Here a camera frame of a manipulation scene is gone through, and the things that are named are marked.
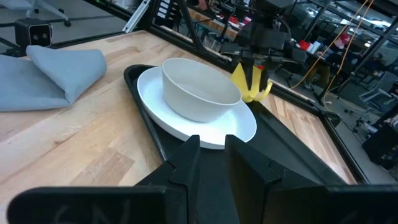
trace white bowl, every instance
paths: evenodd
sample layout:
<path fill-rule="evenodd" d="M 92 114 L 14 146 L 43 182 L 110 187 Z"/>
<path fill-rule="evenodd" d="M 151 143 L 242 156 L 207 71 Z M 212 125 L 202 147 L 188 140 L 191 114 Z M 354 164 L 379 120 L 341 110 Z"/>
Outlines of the white bowl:
<path fill-rule="evenodd" d="M 167 104 L 193 121 L 213 121 L 242 98 L 239 89 L 225 75 L 184 58 L 170 58 L 163 62 L 162 83 Z"/>

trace chair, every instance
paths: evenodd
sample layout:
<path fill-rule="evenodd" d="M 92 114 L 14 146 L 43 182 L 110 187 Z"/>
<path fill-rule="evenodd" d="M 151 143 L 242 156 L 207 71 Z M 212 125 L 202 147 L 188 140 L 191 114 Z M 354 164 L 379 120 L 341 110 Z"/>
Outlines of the chair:
<path fill-rule="evenodd" d="M 373 90 L 359 95 L 359 99 L 368 107 L 366 112 L 356 120 L 356 127 L 364 123 L 364 118 L 368 118 L 374 110 L 383 113 L 390 110 L 392 102 L 398 100 L 398 96 L 393 93 L 388 93 L 392 88 L 397 77 L 391 72 L 385 72 L 384 76 L 380 79 L 379 83 Z"/>
<path fill-rule="evenodd" d="M 65 22 L 63 23 L 65 26 L 70 27 L 69 18 L 63 13 L 62 9 L 56 9 L 53 6 L 46 3 L 44 0 L 0 0 L 0 5 L 11 9 L 11 10 L 24 10 L 26 12 L 26 18 L 30 18 L 32 11 L 38 12 L 37 8 L 42 7 L 55 15 L 63 18 Z"/>

